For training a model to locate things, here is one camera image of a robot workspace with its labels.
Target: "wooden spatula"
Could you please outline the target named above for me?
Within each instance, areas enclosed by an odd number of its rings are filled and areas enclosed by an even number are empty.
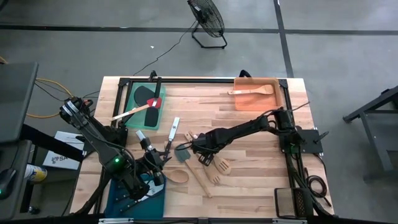
[[[187,167],[192,171],[192,174],[197,178],[200,186],[203,188],[205,193],[209,198],[212,198],[212,195],[207,189],[206,183],[203,181],[203,179],[199,176],[198,171],[191,165],[191,162],[189,161],[189,158],[191,158],[191,154],[188,152],[187,149],[179,149],[175,148],[174,149],[175,157],[178,159],[180,162],[185,162]]]
[[[196,134],[194,134],[192,131],[189,131],[188,133],[185,134],[185,138],[188,141],[191,141],[192,138],[198,138],[198,136]],[[221,177],[220,177],[220,173],[217,171],[218,169],[215,167],[214,164],[209,164],[208,166],[203,166],[206,176],[207,178],[210,180],[210,182],[212,182],[213,184],[219,184]]]
[[[162,99],[161,98],[152,98],[147,100],[147,104],[144,106],[140,106],[138,108],[134,108],[131,111],[127,111],[123,114],[119,114],[117,116],[114,116],[111,121],[114,121],[116,119],[122,118],[124,116],[127,116],[129,114],[133,114],[133,113],[137,113],[138,111],[142,111],[144,109],[148,109],[150,107],[154,107],[154,108],[160,108],[160,106],[162,106]]]
[[[220,158],[217,155],[214,155],[213,158],[214,165],[217,170],[223,175],[229,175],[231,173],[231,166],[229,162],[223,158]]]
[[[259,88],[253,90],[230,90],[228,91],[229,95],[238,95],[238,94],[248,94],[248,93],[260,93],[265,95],[270,95],[274,93],[274,88],[272,85],[263,85]]]

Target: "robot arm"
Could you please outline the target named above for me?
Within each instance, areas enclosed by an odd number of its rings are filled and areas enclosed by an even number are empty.
[[[163,169],[166,161],[160,158],[162,153],[154,148],[145,149],[144,157],[135,159],[129,151],[119,145],[125,143],[118,141],[121,136],[126,138],[128,130],[102,126],[90,115],[89,107],[92,104],[92,101],[83,101],[81,98],[69,98],[60,108],[60,116],[81,132],[86,142],[98,153],[99,162],[111,178],[122,182],[129,192],[129,197],[134,200],[141,199],[149,191],[149,186],[142,180],[141,174],[152,172],[155,185],[163,184],[164,180],[159,171]]]
[[[275,117],[275,121],[268,120],[268,116],[270,115]],[[197,139],[192,141],[191,147],[194,153],[201,155],[199,161],[203,165],[208,166],[213,160],[214,154],[218,153],[228,144],[231,144],[235,139],[259,131],[268,131],[277,136],[286,136],[292,144],[301,144],[303,139],[295,129],[292,117],[292,111],[284,110],[283,108],[266,111],[256,119],[235,127],[229,129],[216,128],[206,134],[201,133]]]

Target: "concrete floor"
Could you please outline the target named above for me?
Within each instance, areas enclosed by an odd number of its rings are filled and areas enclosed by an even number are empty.
[[[394,0],[279,2],[286,29],[398,29],[398,2]],[[278,28],[273,0],[215,3],[227,28]],[[13,0],[0,12],[0,22],[7,24],[186,28],[193,21],[185,0]],[[0,55],[10,63],[39,62],[40,78],[61,82],[82,96],[99,90],[105,75],[131,75],[140,70],[181,34],[0,30]],[[219,41],[206,34],[198,36],[208,43]],[[246,69],[256,77],[287,76],[279,34],[225,36],[227,48],[205,50],[188,34],[140,75],[156,70],[162,76],[234,77]],[[323,140],[329,190],[336,214],[344,218],[398,222],[397,185],[363,182],[363,175],[380,169],[377,154],[360,121],[345,124],[341,119],[398,84],[397,41],[395,35],[287,35],[294,77],[305,80],[314,122],[320,131],[330,131]],[[29,112],[52,114],[59,106],[60,102],[35,88]],[[27,118],[26,123],[48,134],[75,132],[60,118]],[[40,217],[60,215],[73,184],[69,181],[41,189],[34,202],[42,209]]]

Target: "wooden table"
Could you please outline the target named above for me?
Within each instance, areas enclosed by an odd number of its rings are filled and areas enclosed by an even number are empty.
[[[118,82],[120,77],[104,77],[95,118],[103,125],[110,125]],[[288,78],[292,107],[308,101],[304,81],[301,78]],[[164,83],[167,89],[160,128],[157,131],[143,130],[155,148],[163,150],[168,140],[174,117],[180,117],[173,145],[186,142],[184,133],[205,133],[218,127],[232,127],[256,118],[260,111],[236,111],[234,97],[226,94],[233,84],[220,83]],[[124,105],[123,93],[121,108]],[[313,128],[310,107],[294,111],[296,125],[303,129]],[[129,131],[127,148],[134,157],[142,157],[139,140]],[[185,164],[173,158],[165,170],[183,169],[190,179],[185,184],[167,182],[164,217],[223,217],[223,218],[273,218],[276,217],[274,189],[289,187],[285,157],[279,149],[277,136],[262,132],[235,140],[218,154],[227,159],[232,172],[222,176],[220,185],[212,184],[203,171],[203,166],[193,156],[191,161],[205,180],[213,198],[207,198],[197,180]],[[303,164],[310,175],[320,176],[327,184],[325,170],[321,162],[311,154],[303,155]],[[71,212],[77,211],[88,200],[98,186],[101,164],[98,155],[92,154],[81,165]],[[104,191],[101,210],[106,206],[108,188]],[[319,200],[326,210],[333,213],[324,200]]]

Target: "orange tray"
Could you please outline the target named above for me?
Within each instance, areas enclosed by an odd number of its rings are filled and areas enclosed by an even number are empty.
[[[259,93],[235,95],[235,108],[241,111],[267,111],[283,106],[277,78],[234,79],[234,90],[253,90],[263,85],[272,85],[274,93],[271,95]]]

